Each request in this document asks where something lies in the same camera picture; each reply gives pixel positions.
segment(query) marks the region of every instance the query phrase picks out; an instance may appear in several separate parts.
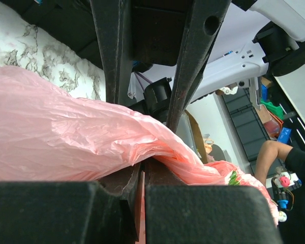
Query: black sleeve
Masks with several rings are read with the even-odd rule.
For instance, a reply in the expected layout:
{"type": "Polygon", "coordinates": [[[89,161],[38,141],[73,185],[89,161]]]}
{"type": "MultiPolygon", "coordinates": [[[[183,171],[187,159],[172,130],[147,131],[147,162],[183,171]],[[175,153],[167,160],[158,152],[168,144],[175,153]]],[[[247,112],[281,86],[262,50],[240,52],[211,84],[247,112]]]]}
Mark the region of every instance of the black sleeve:
{"type": "Polygon", "coordinates": [[[293,148],[285,160],[286,168],[297,174],[302,183],[305,182],[305,152],[293,148]]]}

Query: screw hole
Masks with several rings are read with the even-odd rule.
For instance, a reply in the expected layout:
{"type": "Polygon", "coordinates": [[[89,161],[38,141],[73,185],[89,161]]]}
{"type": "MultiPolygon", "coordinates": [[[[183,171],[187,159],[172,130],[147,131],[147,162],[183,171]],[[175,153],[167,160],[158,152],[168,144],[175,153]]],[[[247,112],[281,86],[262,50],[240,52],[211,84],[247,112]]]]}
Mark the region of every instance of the screw hole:
{"type": "Polygon", "coordinates": [[[215,16],[209,16],[205,23],[204,29],[209,36],[212,36],[219,27],[219,19],[215,16]]]}

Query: white marble surface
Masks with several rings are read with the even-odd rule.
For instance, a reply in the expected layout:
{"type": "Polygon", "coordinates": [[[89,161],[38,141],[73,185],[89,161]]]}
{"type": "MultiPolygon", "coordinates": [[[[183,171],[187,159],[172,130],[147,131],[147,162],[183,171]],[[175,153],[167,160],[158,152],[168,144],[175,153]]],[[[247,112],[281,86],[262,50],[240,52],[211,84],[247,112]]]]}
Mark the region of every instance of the white marble surface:
{"type": "Polygon", "coordinates": [[[0,2],[0,66],[4,65],[33,71],[73,97],[105,100],[103,70],[0,2]]]}

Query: plastic bag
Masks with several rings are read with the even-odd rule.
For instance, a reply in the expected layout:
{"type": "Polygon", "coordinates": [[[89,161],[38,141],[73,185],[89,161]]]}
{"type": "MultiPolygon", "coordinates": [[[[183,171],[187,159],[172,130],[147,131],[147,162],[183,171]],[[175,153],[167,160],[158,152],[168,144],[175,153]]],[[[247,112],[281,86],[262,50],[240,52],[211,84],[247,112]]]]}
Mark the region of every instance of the plastic bag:
{"type": "Polygon", "coordinates": [[[162,123],[123,106],[76,99],[37,74],[0,67],[0,180],[94,180],[155,157],[189,185],[265,187],[228,162],[203,165],[162,123]]]}

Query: black shirt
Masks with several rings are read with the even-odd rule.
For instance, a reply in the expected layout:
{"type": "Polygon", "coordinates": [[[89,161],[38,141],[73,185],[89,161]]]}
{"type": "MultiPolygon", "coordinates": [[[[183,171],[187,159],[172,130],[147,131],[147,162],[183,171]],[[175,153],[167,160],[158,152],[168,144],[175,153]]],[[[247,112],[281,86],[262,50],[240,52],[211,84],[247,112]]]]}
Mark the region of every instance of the black shirt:
{"type": "Polygon", "coordinates": [[[279,223],[284,243],[305,243],[305,152],[293,148],[286,160],[286,168],[295,172],[302,186],[292,193],[295,202],[291,211],[286,211],[287,221],[279,223]]]}

